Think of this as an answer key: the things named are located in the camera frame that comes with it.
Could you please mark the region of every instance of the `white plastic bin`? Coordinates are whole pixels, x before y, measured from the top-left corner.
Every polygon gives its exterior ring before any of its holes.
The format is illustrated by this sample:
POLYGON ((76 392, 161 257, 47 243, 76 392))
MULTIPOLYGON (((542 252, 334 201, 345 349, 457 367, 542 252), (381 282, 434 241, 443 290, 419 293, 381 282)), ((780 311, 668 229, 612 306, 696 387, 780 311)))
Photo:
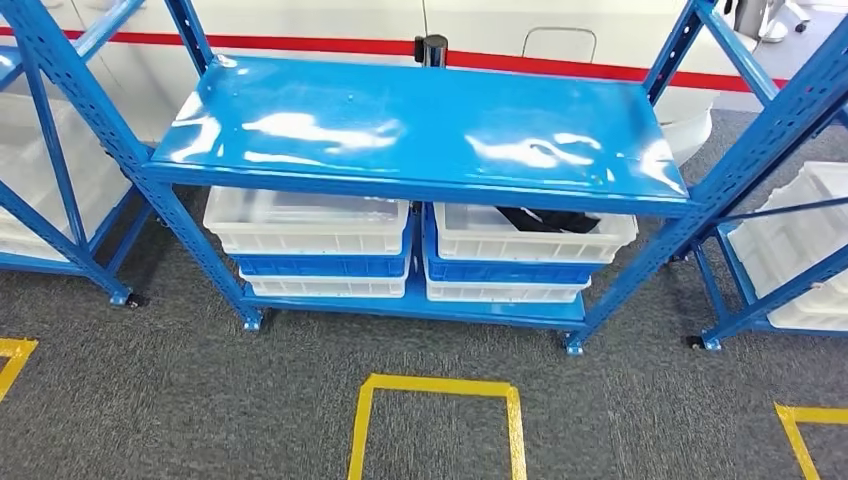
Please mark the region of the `white plastic bin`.
MULTIPOLYGON (((70 103, 51 100, 50 107, 77 196, 100 188, 100 175, 115 162, 70 103)), ((64 207, 32 99, 0 93, 0 111, 0 181, 61 229, 64 207)), ((16 220, 0 208, 2 221, 16 220)))
POLYGON ((768 320, 778 328, 848 331, 848 310, 807 311, 797 301, 769 313, 768 320))
POLYGON ((497 283, 497 282, 435 282, 430 280, 427 262, 424 275, 427 299, 433 302, 495 302, 495 303, 571 303, 592 284, 497 283))
MULTIPOLYGON (((845 196, 848 164, 808 162, 759 210, 845 196)), ((745 220, 728 239, 757 296, 763 297, 848 243, 848 206, 745 220)), ((848 272, 815 286, 768 318, 782 328, 848 329, 848 272)))
POLYGON ((236 254, 396 255, 409 202, 212 187, 203 224, 236 254))
POLYGON ((463 260, 610 263, 639 232, 631 215, 598 214, 589 233, 521 232, 495 207, 435 203, 439 256, 463 260))
MULTIPOLYGON (((106 170, 92 180, 95 181, 96 186, 76 192, 77 207, 89 240, 94 237, 106 216, 124 198, 131 186, 130 181, 121 173, 118 164, 114 162, 108 164, 106 170)), ((48 217, 48 220, 66 237, 72 239, 70 223, 61 205, 61 199, 59 202, 59 211, 51 209, 53 218, 48 217)), ((0 252, 47 260, 66 260, 14 217, 11 220, 0 221, 0 252)))
POLYGON ((406 293, 410 262, 402 277, 309 277, 244 275, 241 278, 263 297, 399 298, 406 293))

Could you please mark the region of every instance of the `blue steel shelf top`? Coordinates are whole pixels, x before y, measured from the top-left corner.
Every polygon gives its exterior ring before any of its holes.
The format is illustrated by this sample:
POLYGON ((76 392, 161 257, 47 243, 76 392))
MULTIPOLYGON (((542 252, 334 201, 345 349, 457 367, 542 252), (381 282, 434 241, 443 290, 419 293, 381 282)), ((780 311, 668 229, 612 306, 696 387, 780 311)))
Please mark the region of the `blue steel shelf top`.
POLYGON ((0 90, 8 87, 23 71, 18 47, 0 45, 0 90))
POLYGON ((572 303, 473 303, 427 300, 423 272, 410 272, 402 298, 260 297, 245 285, 245 301, 285 310, 389 315, 551 330, 583 328, 583 297, 572 303))
POLYGON ((414 200, 689 204, 641 85, 438 68, 219 55, 145 169, 175 183, 394 187, 414 200), (425 191, 435 198, 414 198, 425 191))

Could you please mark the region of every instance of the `stacked crates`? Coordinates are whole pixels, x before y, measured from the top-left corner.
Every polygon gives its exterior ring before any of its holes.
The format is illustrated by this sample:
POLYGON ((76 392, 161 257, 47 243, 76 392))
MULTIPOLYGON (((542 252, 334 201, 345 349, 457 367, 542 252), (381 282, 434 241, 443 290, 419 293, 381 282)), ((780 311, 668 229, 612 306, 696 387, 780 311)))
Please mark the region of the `stacked crates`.
MULTIPOLYGON (((848 197, 848 164, 807 162, 774 190, 760 210, 848 197)), ((758 297, 763 297, 848 244, 848 206, 743 221, 728 235, 758 297)), ((779 328, 848 331, 848 272, 768 314, 779 328)))
POLYGON ((213 187, 204 225, 253 293, 402 297, 413 242, 409 202, 213 187))
MULTIPOLYGON (((70 103, 51 100, 50 108, 80 218, 91 240, 129 191, 130 182, 70 103)), ((73 239, 32 99, 2 93, 0 112, 0 181, 73 239)), ((4 208, 0 208, 0 253, 67 261, 4 208)))
POLYGON ((630 215, 598 215, 590 232, 522 232, 495 207, 435 203, 422 216, 427 298, 570 303, 638 233, 630 215))

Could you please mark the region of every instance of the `gray carpet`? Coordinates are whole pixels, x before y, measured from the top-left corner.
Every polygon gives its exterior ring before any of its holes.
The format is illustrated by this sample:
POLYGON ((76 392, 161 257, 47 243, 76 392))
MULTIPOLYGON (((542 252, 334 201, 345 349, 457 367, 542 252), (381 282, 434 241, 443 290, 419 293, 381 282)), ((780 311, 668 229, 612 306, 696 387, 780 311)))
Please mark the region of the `gray carpet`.
MULTIPOLYGON (((687 177, 751 118, 716 112, 687 177)), ((805 160, 843 161, 846 142, 829 129, 771 186, 805 160)), ((205 195, 185 195, 199 212, 205 195)), ((641 221, 589 301, 656 226, 641 221)), ((757 334, 717 354, 685 348, 713 321, 691 263, 655 275, 580 358, 553 332, 342 314, 280 313, 246 334, 152 221, 121 275, 149 306, 112 308, 81 279, 0 273, 0 337, 40 342, 0 403, 0 479, 344 478, 373 372, 512 383, 530 479, 801 478, 773 403, 848 406, 845 340, 757 334)), ((368 433, 364 478, 510 475, 503 400, 378 391, 368 433)), ((848 478, 848 427, 802 433, 823 478, 848 478)))

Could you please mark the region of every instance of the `yellow floor tape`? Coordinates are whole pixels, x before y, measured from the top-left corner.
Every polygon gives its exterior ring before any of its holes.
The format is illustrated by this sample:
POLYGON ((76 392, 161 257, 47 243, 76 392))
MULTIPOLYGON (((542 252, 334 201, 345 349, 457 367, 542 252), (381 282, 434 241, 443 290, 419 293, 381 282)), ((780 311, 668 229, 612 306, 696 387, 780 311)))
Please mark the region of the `yellow floor tape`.
POLYGON ((0 402, 12 386, 21 369, 24 368, 29 354, 35 350, 38 342, 35 340, 16 340, 0 338, 0 357, 8 357, 6 365, 0 369, 0 402))
POLYGON ((506 382, 372 374, 359 389, 356 419, 353 424, 353 449, 350 454, 348 480, 362 478, 362 469, 365 463, 365 442, 368 437, 368 421, 371 418, 371 403, 374 398, 374 390, 377 389, 503 397, 506 400, 512 478, 513 480, 527 479, 527 464, 524 458, 524 427, 521 424, 521 401, 517 388, 506 382))
POLYGON ((848 425, 848 409, 846 408, 815 408, 815 407, 787 407, 774 404, 777 416, 783 424, 789 444, 795 452, 795 458, 801 466, 801 472, 806 480, 821 480, 807 445, 801 437, 798 429, 799 423, 819 423, 831 425, 848 425))

